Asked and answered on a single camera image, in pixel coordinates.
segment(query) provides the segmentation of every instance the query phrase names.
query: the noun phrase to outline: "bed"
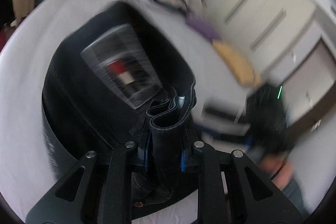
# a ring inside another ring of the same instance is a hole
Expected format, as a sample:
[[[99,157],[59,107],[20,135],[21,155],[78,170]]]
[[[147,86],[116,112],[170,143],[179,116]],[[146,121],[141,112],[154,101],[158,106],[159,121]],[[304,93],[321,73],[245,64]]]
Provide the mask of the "bed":
[[[116,0],[45,0],[18,27],[0,54],[0,192],[23,221],[56,182],[43,137],[41,112],[41,92],[50,60],[65,37],[113,1]],[[247,91],[211,45],[186,26],[182,15],[163,7],[142,8],[195,74],[196,120],[206,101],[223,101],[237,109],[245,104]],[[190,224],[196,218],[194,192],[133,223]]]

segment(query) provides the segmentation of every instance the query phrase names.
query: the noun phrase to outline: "white cabinet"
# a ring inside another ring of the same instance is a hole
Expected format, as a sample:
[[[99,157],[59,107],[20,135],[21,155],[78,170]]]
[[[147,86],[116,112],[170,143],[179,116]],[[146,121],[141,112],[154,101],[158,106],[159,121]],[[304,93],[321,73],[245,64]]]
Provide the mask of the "white cabinet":
[[[223,0],[224,40],[264,72],[299,37],[316,9],[311,0]]]

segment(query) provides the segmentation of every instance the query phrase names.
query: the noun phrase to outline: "cabinet door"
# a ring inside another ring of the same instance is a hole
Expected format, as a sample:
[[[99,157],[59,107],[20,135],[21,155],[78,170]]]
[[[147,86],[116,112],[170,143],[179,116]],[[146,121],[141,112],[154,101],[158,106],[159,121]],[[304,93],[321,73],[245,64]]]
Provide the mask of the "cabinet door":
[[[223,38],[248,55],[249,45],[278,13],[273,5],[273,0],[224,0],[221,7]]]
[[[221,34],[263,72],[295,41],[315,8],[310,0],[225,0]]]
[[[324,42],[319,42],[310,56],[283,84],[283,100],[290,114],[290,123],[313,109],[335,80],[335,60]]]
[[[270,67],[296,42],[308,26],[316,9],[311,0],[273,0],[277,15],[260,36],[250,44],[248,55],[258,71]]]
[[[322,36],[322,31],[319,23],[314,20],[299,41],[265,75],[268,83],[275,86],[281,85],[314,49]]]

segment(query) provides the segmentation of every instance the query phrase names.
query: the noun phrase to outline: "stitching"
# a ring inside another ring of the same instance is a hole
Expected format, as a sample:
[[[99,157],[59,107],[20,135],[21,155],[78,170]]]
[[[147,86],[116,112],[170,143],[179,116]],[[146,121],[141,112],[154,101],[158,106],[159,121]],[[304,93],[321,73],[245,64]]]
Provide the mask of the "stitching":
[[[188,108],[186,109],[185,111],[185,114],[184,116],[174,125],[168,127],[168,128],[160,128],[158,126],[155,125],[155,119],[159,119],[160,117],[163,117],[167,114],[169,114],[170,112],[174,111],[175,108],[176,108],[176,98],[173,98],[173,101],[174,101],[174,107],[169,109],[168,111],[166,112],[163,112],[153,118],[150,119],[150,125],[153,126],[157,131],[159,132],[166,132],[166,131],[169,131],[169,130],[172,130],[172,129],[175,129],[175,128],[178,128],[179,126],[181,126],[181,124],[184,123],[185,119],[187,118],[187,116],[190,114],[190,110],[192,109],[192,104],[193,104],[193,101],[194,101],[194,97],[193,97],[193,89],[194,89],[194,86],[195,86],[195,80],[194,82],[192,83],[191,87],[190,87],[190,102],[189,102],[189,106]]]
[[[148,191],[148,192],[151,192],[151,191],[152,191],[152,190],[148,190],[148,189],[146,189],[146,188],[143,188],[143,187],[137,182],[137,180],[136,180],[136,178],[135,178],[135,176],[134,176],[133,173],[132,173],[132,177],[133,177],[135,183],[136,183],[141,189],[143,189],[143,190],[145,190],[145,191]]]

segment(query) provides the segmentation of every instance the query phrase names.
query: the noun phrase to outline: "wooden door frame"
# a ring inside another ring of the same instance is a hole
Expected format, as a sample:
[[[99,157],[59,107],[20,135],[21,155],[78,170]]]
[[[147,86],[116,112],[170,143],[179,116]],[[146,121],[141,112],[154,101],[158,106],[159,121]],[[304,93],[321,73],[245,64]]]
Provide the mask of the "wooden door frame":
[[[316,48],[320,45],[323,45],[327,50],[329,56],[333,60],[336,66],[336,58],[330,51],[330,48],[324,42],[321,37],[320,40],[316,43],[314,48],[310,51],[310,53],[306,56],[306,58],[302,61],[302,63],[282,82],[282,85],[290,79],[309,59],[309,57],[314,53]],[[311,110],[309,110],[305,115],[303,115],[300,119],[295,121],[288,127],[288,134],[294,140],[297,141],[302,135],[304,135],[307,131],[309,131],[319,120],[325,117],[330,110],[336,104],[336,81],[332,85],[332,87],[323,95],[323,97],[317,102],[316,105],[313,106]]]

